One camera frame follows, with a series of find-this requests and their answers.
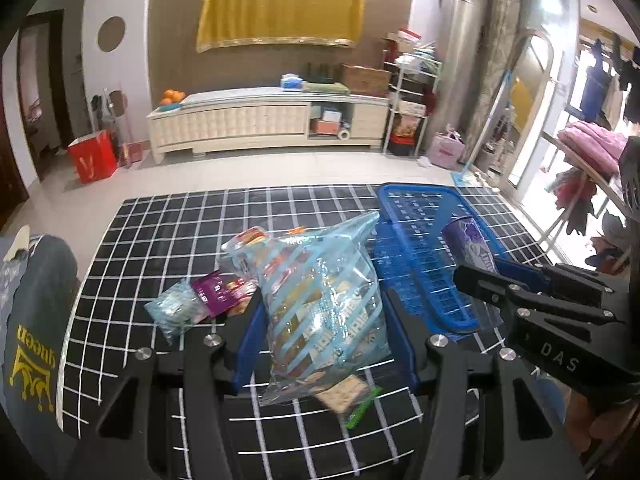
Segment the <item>red konjac snack pouch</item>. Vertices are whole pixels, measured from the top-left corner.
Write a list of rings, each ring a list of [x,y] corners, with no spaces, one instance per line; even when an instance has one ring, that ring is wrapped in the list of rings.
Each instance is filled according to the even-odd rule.
[[[201,300],[213,318],[237,316],[246,311],[257,285],[244,278],[226,280],[214,271],[191,282],[194,294]]]

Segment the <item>green-edged cracker pack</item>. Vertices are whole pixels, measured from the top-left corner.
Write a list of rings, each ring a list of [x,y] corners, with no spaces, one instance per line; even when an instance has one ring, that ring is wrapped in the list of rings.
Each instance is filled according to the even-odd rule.
[[[315,393],[314,397],[337,415],[346,429],[352,430],[381,392],[378,385],[370,385],[360,377],[350,375],[332,388]]]

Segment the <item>light blue striped snack bag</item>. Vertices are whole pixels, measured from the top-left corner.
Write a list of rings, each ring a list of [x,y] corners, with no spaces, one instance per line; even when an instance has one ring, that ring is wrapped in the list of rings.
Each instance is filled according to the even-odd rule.
[[[224,252],[236,274],[257,283],[268,311],[271,367],[262,404],[332,388],[390,352],[381,286],[366,247],[378,218],[369,211]]]

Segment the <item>purple snack pouch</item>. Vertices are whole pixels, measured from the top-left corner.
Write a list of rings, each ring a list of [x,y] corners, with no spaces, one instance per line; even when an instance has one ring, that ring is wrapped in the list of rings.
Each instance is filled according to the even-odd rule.
[[[475,266],[491,273],[498,272],[494,256],[480,232],[480,227],[472,217],[460,217],[450,221],[442,229],[442,238],[457,264]]]

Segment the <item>red yellow beef snack pouch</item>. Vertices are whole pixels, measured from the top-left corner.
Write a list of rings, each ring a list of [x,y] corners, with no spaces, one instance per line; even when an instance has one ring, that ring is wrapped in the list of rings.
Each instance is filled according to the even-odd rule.
[[[231,240],[228,240],[228,242],[224,244],[224,251],[227,254],[232,255],[248,245],[262,243],[269,239],[270,235],[267,231],[260,226],[252,226],[251,228],[236,234]]]

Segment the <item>blue plastic basket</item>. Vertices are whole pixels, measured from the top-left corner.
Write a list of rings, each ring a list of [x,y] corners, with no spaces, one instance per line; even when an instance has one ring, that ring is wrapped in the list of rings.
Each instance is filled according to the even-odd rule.
[[[456,339],[502,324],[499,310],[457,290],[456,257],[442,237],[449,223],[470,217],[491,255],[506,248],[488,223],[455,188],[386,183],[378,188],[380,218],[370,248],[384,287],[393,289],[407,312],[432,332]]]

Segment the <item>pink gift bag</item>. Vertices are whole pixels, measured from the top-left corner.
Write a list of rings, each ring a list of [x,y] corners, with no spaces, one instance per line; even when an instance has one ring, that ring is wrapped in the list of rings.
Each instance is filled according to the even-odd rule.
[[[454,169],[465,151],[462,137],[456,130],[447,130],[434,136],[426,158],[434,166],[442,169]]]

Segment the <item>white TV cabinet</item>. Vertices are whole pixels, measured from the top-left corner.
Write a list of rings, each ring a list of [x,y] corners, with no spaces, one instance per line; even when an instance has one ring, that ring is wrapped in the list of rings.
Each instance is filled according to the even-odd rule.
[[[169,153],[362,146],[384,140],[390,100],[257,87],[200,92],[146,116],[156,162]]]

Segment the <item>blue tissue box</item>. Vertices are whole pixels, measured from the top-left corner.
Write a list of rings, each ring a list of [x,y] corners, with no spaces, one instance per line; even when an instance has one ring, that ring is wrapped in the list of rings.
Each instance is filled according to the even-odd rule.
[[[280,88],[283,91],[302,91],[305,81],[297,74],[283,74],[280,79]]]

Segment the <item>green folded towel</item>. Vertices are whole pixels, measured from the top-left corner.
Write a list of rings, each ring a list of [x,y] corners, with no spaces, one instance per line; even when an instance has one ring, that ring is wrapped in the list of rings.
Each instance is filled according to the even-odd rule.
[[[303,82],[303,92],[333,94],[334,96],[349,96],[350,91],[340,82]]]

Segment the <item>cardboard box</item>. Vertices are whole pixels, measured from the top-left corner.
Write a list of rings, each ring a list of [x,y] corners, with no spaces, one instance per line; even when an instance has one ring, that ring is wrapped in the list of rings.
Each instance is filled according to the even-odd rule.
[[[392,74],[387,70],[379,70],[361,65],[343,64],[341,67],[341,83],[349,88],[351,94],[360,96],[387,96],[388,85]]]

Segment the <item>silver standing air conditioner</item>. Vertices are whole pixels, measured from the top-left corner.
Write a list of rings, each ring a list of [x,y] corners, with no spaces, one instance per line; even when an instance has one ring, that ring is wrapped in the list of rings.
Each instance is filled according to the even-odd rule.
[[[442,0],[436,40],[440,62],[436,106],[428,120],[428,134],[457,127],[470,91],[480,33],[488,0]]]

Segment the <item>yellow cloth TV cover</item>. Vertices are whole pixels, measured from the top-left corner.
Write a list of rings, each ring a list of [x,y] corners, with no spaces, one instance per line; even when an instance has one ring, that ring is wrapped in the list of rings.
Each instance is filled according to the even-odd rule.
[[[203,0],[195,49],[308,44],[352,48],[366,0]]]

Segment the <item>blue handled mop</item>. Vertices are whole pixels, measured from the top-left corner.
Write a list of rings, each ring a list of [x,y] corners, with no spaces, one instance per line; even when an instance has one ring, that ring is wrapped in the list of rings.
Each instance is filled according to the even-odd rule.
[[[495,99],[492,101],[483,127],[480,128],[480,133],[478,134],[476,141],[472,144],[472,150],[469,152],[469,155],[466,156],[462,169],[450,172],[455,188],[466,188],[476,181],[476,177],[474,177],[471,172],[472,166],[474,165],[477,155],[480,154],[480,150],[489,139],[490,134],[494,131],[495,120],[502,116],[504,110],[511,102],[509,94],[512,89],[512,84],[513,70],[512,68],[508,68],[502,76],[499,89],[496,93]]]

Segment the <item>brown round wall disc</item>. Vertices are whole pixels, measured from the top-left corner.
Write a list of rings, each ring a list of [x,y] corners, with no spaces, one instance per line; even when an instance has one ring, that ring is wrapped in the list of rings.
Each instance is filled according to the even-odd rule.
[[[111,16],[101,24],[96,43],[102,52],[112,52],[122,43],[125,34],[124,19],[120,16]]]

